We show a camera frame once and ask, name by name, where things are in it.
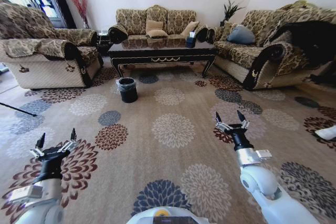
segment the coffee table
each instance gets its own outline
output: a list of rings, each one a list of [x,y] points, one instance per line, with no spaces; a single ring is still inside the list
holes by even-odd
[[[119,77],[123,77],[120,65],[207,62],[202,72],[205,78],[217,53],[218,50],[207,42],[197,41],[195,47],[187,48],[184,38],[127,39],[112,45],[108,51],[111,64]]]

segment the table leg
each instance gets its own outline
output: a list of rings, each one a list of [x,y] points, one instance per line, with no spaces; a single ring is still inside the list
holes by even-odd
[[[114,67],[115,71],[117,72],[117,74],[119,75],[119,78],[122,78],[123,77],[123,74],[122,72],[120,71],[120,65],[117,64],[117,63],[114,63],[113,62],[113,59],[111,59],[111,64],[112,66]]]
[[[216,59],[216,56],[214,56],[213,59],[209,60],[209,61],[206,63],[206,65],[205,65],[205,67],[204,67],[204,69],[203,69],[203,72],[202,72],[202,77],[203,77],[203,78],[206,77],[206,75],[207,75],[207,73],[208,73],[210,67],[211,67],[212,64],[214,63],[215,59]]]

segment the black trash bin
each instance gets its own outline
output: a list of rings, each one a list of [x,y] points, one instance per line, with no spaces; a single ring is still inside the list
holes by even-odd
[[[137,87],[133,78],[120,78],[116,81],[121,100],[126,103],[135,102],[138,99]]]

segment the rug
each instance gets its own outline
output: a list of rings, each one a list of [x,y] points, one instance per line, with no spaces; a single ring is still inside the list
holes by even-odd
[[[335,89],[305,83],[249,92],[212,67],[146,65],[123,69],[138,100],[121,101],[116,72],[105,63],[88,89],[13,88],[0,100],[38,114],[0,108],[1,223],[23,212],[6,199],[29,185],[41,164],[29,149],[45,132],[45,147],[64,144],[74,127],[78,147],[62,164],[65,223],[126,223],[152,207],[189,209],[213,223],[263,223],[240,184],[233,141],[215,129],[215,112],[250,120],[247,138],[273,158],[263,165],[321,223],[336,223],[336,142],[314,130],[336,124]]]

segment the sofa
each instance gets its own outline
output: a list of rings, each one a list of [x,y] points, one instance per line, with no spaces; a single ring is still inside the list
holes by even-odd
[[[310,64],[303,50],[292,44],[289,31],[274,41],[271,38],[287,23],[308,20],[335,24],[336,11],[314,6],[251,10],[241,24],[255,35],[253,45],[234,44],[226,40],[238,24],[225,22],[224,27],[211,27],[207,41],[214,43],[219,50],[215,65],[236,78],[247,90],[300,84],[320,65]]]
[[[102,67],[97,33],[55,29],[39,9],[0,0],[0,62],[24,89],[89,87]]]
[[[117,9],[117,24],[110,27],[110,41],[119,44],[122,41],[140,39],[145,41],[146,21],[154,20],[163,22],[163,30],[168,34],[168,39],[185,39],[180,35],[185,27],[196,21],[196,12],[193,10],[167,10],[160,5],[154,5],[146,10]],[[207,27],[198,25],[195,28],[196,36],[200,41],[205,41]]]

